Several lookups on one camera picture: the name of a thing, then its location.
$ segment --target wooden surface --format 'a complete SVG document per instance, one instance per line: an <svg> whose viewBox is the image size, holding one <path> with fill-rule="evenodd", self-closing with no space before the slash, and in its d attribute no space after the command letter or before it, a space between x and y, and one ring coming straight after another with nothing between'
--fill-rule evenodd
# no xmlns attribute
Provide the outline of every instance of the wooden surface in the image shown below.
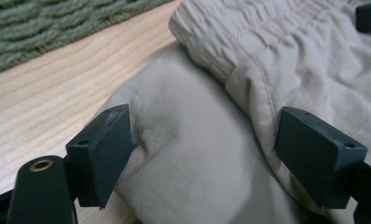
<svg viewBox="0 0 371 224"><path fill-rule="evenodd" d="M180 1L157 7L74 44L0 74L0 193L18 169L45 155L65 156L65 144L124 81L175 42L168 21ZM80 223L132 223L116 196L111 207L77 208Z"/></svg>

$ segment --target screw hole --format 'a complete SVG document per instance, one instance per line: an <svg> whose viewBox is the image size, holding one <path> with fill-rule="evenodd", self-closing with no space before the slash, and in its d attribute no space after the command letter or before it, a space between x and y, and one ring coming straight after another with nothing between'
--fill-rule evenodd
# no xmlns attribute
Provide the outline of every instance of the screw hole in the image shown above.
<svg viewBox="0 0 371 224"><path fill-rule="evenodd" d="M84 145L86 145L86 144L88 144L88 143L89 143L89 140L81 140L81 141L78 142L78 144L79 144L80 146L84 146Z"/></svg>
<svg viewBox="0 0 371 224"><path fill-rule="evenodd" d="M54 162L52 160L37 161L31 166L30 170L32 172L44 171L47 170L53 163Z"/></svg>
<svg viewBox="0 0 371 224"><path fill-rule="evenodd" d="M356 147L353 143L345 143L344 145L345 145L345 147L348 147L348 148Z"/></svg>

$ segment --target wooden table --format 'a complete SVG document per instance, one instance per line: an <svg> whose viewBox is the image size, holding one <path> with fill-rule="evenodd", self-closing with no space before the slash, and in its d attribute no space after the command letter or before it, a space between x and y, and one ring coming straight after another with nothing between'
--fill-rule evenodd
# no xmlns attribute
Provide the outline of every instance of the wooden table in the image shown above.
<svg viewBox="0 0 371 224"><path fill-rule="evenodd" d="M72 139L118 86L175 42L174 1L0 73L0 194L18 169L45 155L65 156ZM115 195L111 206L77 208L80 223L133 223Z"/></svg>

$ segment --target fabric fold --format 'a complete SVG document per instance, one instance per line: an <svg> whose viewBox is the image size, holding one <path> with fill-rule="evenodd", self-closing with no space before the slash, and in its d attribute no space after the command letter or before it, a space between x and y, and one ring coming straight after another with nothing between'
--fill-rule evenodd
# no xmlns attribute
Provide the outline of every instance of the fabric fold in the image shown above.
<svg viewBox="0 0 371 224"><path fill-rule="evenodd" d="M313 214L282 190L251 121L181 46L119 87L102 110L129 104L138 147L116 192L143 223L303 223Z"/></svg>
<svg viewBox="0 0 371 224"><path fill-rule="evenodd" d="M365 3L185 0L170 22L192 59L210 69L252 119L282 186L316 212L275 154L280 110L286 105L315 114L365 144L371 163L371 36L354 26L354 10ZM210 13L183 13L191 5ZM351 202L347 210L327 213L349 223L353 209Z"/></svg>

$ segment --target stitching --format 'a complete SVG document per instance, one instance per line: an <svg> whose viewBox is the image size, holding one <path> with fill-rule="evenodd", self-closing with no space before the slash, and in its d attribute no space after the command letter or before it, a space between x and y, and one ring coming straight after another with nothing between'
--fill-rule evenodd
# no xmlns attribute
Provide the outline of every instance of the stitching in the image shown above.
<svg viewBox="0 0 371 224"><path fill-rule="evenodd" d="M224 3L222 3L219 7L215 7L213 9L211 9L208 13L203 13L203 16L202 18L200 18L197 23L195 23L192 27L191 27L191 32L187 38L187 40L185 41L185 45L188 46L188 42L189 40L191 39L191 36L195 33L195 31L197 30L198 27L200 27L208 17L211 17L211 16L214 16L217 12L219 12L221 9L223 8L226 8L226 7L229 7L229 6L236 6L239 2L245 2L246 0L235 0L235 1L226 1L224 0Z"/></svg>
<svg viewBox="0 0 371 224"><path fill-rule="evenodd" d="M296 11L298 11L299 9L301 9L303 6L307 6L308 3L311 3L311 2L313 2L313 1L310 1L310 0L309 0L308 2L305 2L303 5L299 5L299 7L295 8L294 10L291 10L291 12L296 12ZM334 2L335 2L335 0L329 0L328 2L329 2L329 4L327 4L327 5L326 5L325 7L323 7L320 11L318 11L318 12L316 13L316 15L314 15L313 18L312 18L310 21L307 21L307 22L305 22L304 24L301 24L301 25L297 28L297 30L300 29L300 28L302 28L302 27L304 27L306 24L309 24L311 21L314 21L314 20L316 19L316 17L317 17L318 15L320 15L320 13L322 13L322 11L326 10L330 5L333 5ZM218 53L214 55L213 60L211 60L211 63L209 64L209 67L212 68L213 63L216 62L217 59L220 58L220 57L222 56L222 54L223 54L223 52L224 52L224 49L233 46L233 45L236 43L236 42L235 42L236 40L240 39L241 37L243 37L244 35L246 35L246 34L249 33L250 31L254 30L255 28L263 26L263 25L264 25L265 23L267 23L268 21L275 21L275 20L277 20L277 19L278 19L279 17L281 17L281 16L285 16L285 14L281 13L280 15L278 15L278 16L276 16L276 17L270 18L269 20L264 20L264 21L260 22L258 25L256 25L256 26L250 26L250 27L246 28L245 30L240 31L239 33L237 33L236 35L234 35L234 37L232 37L228 42L226 42L226 44L225 44L222 48L220 48L220 50L218 51ZM279 42L281 39L283 39L284 37L285 37L285 35L281 36L281 37L278 39L278 42Z"/></svg>
<svg viewBox="0 0 371 224"><path fill-rule="evenodd" d="M258 70L260 71L259 74L261 74L263 84L264 84L264 88L265 88L265 92L267 94L267 99L268 99L268 104L269 104L269 109L270 109L270 115L272 116L273 125L276 127L277 125L276 125L276 119L275 119L275 108L274 108L274 105L273 105L272 97L271 97L271 95L269 93L269 90L268 90L267 73L265 72L261 62L259 62L255 57L252 57L251 59L255 63L255 65L257 66Z"/></svg>
<svg viewBox="0 0 371 224"><path fill-rule="evenodd" d="M307 1L307 2L304 2L303 4L299 5L298 7L296 7L295 9L293 10L290 10L290 12L294 13L294 12L297 12L300 8L302 8L303 6L307 5L308 3L310 3L311 1ZM279 15L277 15L276 17L271 17L271 18L268 18L267 20L263 20L261 21L260 23L258 23L257 25L254 25L254 26L249 26L247 27L246 29L238 32L237 34L235 34L231 39L229 39L229 41L226 42L226 44L220 48L220 50L214 55L214 60L211 62L210 66L212 66L212 63L214 61L217 60L218 57L221 57L221 55L223 54L224 52L224 49L226 48L229 48L231 47L236 40L240 39L241 37L243 37L244 35L250 33L252 30L255 30L256 28L259 28L259 27L262 27L264 26L266 23L268 22L273 22L275 20L277 20L278 18L280 17L283 17L283 16L286 16L287 14L285 13L281 13Z"/></svg>

